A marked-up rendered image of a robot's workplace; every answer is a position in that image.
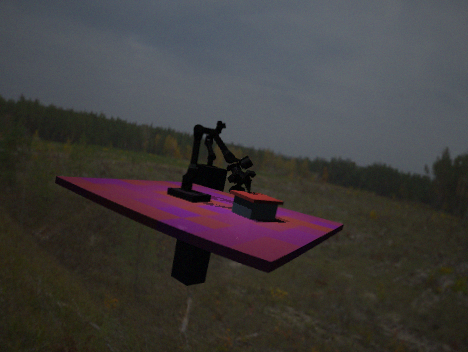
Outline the red square lid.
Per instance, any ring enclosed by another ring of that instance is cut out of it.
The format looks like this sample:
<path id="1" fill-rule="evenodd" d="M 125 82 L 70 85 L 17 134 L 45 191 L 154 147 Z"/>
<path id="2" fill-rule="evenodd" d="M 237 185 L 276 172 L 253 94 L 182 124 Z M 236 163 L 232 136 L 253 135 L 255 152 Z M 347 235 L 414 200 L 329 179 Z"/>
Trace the red square lid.
<path id="1" fill-rule="evenodd" d="M 272 204 L 272 205 L 283 205 L 284 203 L 282 201 L 279 201 L 275 198 L 269 197 L 261 193 L 255 193 L 255 192 L 248 193 L 245 191 L 236 191 L 236 190 L 230 190 L 230 193 L 240 198 L 243 198 L 245 200 L 248 200 L 252 203 Z"/>

